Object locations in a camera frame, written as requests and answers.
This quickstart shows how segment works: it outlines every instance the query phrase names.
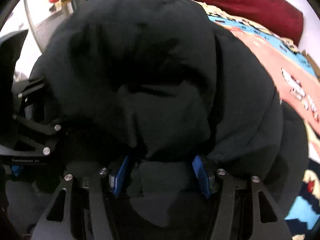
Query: red pillow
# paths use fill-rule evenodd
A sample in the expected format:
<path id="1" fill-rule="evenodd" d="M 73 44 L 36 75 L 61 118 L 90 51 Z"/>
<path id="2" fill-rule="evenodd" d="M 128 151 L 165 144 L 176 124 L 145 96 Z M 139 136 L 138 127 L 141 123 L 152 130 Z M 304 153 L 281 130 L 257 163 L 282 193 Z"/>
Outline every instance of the red pillow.
<path id="1" fill-rule="evenodd" d="M 260 23 L 280 37 L 298 45 L 303 31 L 303 14 L 285 0 L 195 0 L 215 5 L 228 14 Z"/>

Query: silver bolt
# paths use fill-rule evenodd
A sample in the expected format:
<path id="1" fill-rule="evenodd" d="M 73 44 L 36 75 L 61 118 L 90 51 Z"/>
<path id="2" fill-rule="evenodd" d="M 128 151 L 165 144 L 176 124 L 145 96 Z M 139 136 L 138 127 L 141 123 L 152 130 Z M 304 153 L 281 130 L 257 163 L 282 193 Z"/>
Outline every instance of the silver bolt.
<path id="1" fill-rule="evenodd" d="M 50 154 L 50 148 L 49 147 L 45 147 L 42 152 L 43 152 L 43 154 L 45 156 L 48 156 Z"/>
<path id="2" fill-rule="evenodd" d="M 66 181 L 72 180 L 72 178 L 73 178 L 72 174 L 67 174 L 66 176 L 64 176 L 64 179 Z"/>
<path id="3" fill-rule="evenodd" d="M 54 130 L 55 131 L 60 131 L 61 129 L 61 125 L 57 124 L 55 127 L 54 127 Z"/>
<path id="4" fill-rule="evenodd" d="M 102 168 L 99 172 L 101 175 L 104 175 L 107 173 L 107 168 Z"/>
<path id="5" fill-rule="evenodd" d="M 257 177 L 257 176 L 252 176 L 251 179 L 252 179 L 252 181 L 255 182 L 255 183 L 260 182 L 260 179 L 259 179 L 259 177 Z"/>
<path id="6" fill-rule="evenodd" d="M 217 173 L 218 173 L 219 175 L 225 175 L 225 174 L 226 174 L 226 171 L 225 171 L 224 169 L 218 169 L 218 170 L 217 170 Z"/>

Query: pink fabric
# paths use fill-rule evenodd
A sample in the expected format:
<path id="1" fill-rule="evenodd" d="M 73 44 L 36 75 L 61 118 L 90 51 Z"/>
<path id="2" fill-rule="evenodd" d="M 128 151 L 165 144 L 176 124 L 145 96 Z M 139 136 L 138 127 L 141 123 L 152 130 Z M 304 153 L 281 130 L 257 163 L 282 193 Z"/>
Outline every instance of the pink fabric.
<path id="1" fill-rule="evenodd" d="M 258 35 L 247 33 L 237 27 L 223 26 L 229 29 L 234 36 L 238 37 L 256 55 L 261 64 L 272 77 L 280 98 L 288 102 L 297 113 L 307 121 L 316 133 L 320 135 L 320 123 L 314 118 L 311 111 L 311 104 L 308 101 L 308 110 L 302 101 L 298 100 L 290 91 L 292 86 L 285 80 L 282 69 L 300 81 L 301 87 L 305 91 L 305 98 L 311 96 L 314 105 L 320 107 L 320 83 L 316 77 L 306 72 L 298 64 L 290 60 L 287 56 L 275 49 L 269 42 Z"/>

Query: black metal bracket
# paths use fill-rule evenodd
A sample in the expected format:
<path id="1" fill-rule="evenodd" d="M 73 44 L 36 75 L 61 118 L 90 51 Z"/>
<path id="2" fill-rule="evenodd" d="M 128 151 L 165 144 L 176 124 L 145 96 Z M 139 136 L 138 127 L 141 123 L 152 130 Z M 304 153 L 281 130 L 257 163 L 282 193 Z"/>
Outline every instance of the black metal bracket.
<path id="1" fill-rule="evenodd" d="M 108 180 L 108 173 L 96 174 L 86 180 L 86 187 L 89 191 L 89 209 L 92 233 L 95 240 L 116 240 L 118 239 L 113 219 L 109 197 L 103 193 L 102 181 Z M 77 240 L 72 230 L 72 220 L 76 209 L 81 209 L 80 205 L 75 205 L 75 191 L 77 182 L 72 174 L 66 174 L 60 185 L 57 187 L 53 199 L 41 216 L 32 234 L 32 240 Z M 57 214 L 55 209 L 63 205 L 62 215 Z"/>
<path id="2" fill-rule="evenodd" d="M 8 134 L 1 138 L 0 158 L 6 165 L 43 165 L 51 160 L 61 132 L 61 120 L 43 125 L 24 117 L 25 107 L 38 100 L 43 91 L 43 79 L 22 80 L 12 85 L 13 110 Z M 31 150 L 25 151 L 18 144 Z"/>
<path id="3" fill-rule="evenodd" d="M 32 240 L 76 240 L 71 231 L 74 181 L 74 177 L 68 174 L 57 187 L 50 204 L 33 231 Z M 54 217 L 55 209 L 61 209 L 61 207 L 63 210 Z"/>
<path id="4" fill-rule="evenodd" d="M 276 202 L 269 191 L 258 177 L 252 177 L 250 182 L 233 178 L 226 171 L 219 172 L 217 179 L 222 181 L 220 205 L 213 227 L 210 240 L 225 240 L 231 236 L 231 228 L 234 219 L 235 192 L 246 188 L 252 199 L 252 234 L 249 240 L 291 240 L 289 228 L 282 216 Z M 267 201 L 268 207 L 272 209 L 275 219 L 273 221 L 262 221 L 261 219 L 261 195 Z"/>

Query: blue pattern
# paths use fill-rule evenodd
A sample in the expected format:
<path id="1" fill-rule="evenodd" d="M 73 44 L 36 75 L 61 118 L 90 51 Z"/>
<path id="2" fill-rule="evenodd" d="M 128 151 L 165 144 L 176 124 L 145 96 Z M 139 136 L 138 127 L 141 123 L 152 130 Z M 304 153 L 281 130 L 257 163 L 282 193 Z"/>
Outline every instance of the blue pattern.
<path id="1" fill-rule="evenodd" d="M 313 171 L 320 178 L 320 164 L 309 161 L 308 170 Z M 320 218 L 319 199 L 308 192 L 306 183 L 302 183 L 299 196 L 296 197 L 289 214 L 285 218 L 292 236 L 305 235 Z"/>
<path id="2" fill-rule="evenodd" d="M 199 155 L 196 155 L 196 157 L 194 158 L 192 162 L 192 167 L 195 172 L 196 178 L 198 179 L 201 193 L 205 195 L 205 197 L 208 199 L 211 196 L 209 176 L 205 171 L 204 165 Z"/>
<path id="3" fill-rule="evenodd" d="M 316 74 L 315 74 L 312 66 L 308 62 L 308 60 L 300 53 L 293 53 L 278 38 L 276 38 L 270 34 L 266 34 L 264 32 L 261 32 L 258 29 L 256 29 L 255 27 L 246 26 L 246 25 L 244 25 L 240 22 L 237 22 L 237 21 L 228 20 L 228 19 L 224 19 L 222 17 L 217 17 L 217 16 L 208 16 L 208 17 L 209 17 L 210 21 L 212 21 L 212 22 L 217 21 L 217 22 L 219 22 L 219 24 L 238 27 L 241 30 L 246 31 L 248 33 L 254 33 L 256 35 L 259 35 L 260 37 L 267 40 L 275 49 L 279 50 L 281 53 L 283 53 L 288 58 L 290 58 L 291 60 L 296 62 L 299 66 L 301 66 L 305 71 L 307 71 L 308 73 L 310 73 L 311 75 L 316 77 Z"/>
<path id="4" fill-rule="evenodd" d="M 115 176 L 115 184 L 114 184 L 114 188 L 112 191 L 112 193 L 115 197 L 118 197 L 119 194 L 121 193 L 121 189 L 122 189 L 122 185 L 124 182 L 124 178 L 126 175 L 128 165 L 129 165 L 129 156 L 127 155 L 124 158 L 124 161 L 121 164 L 121 167 L 119 168 L 117 175 Z"/>

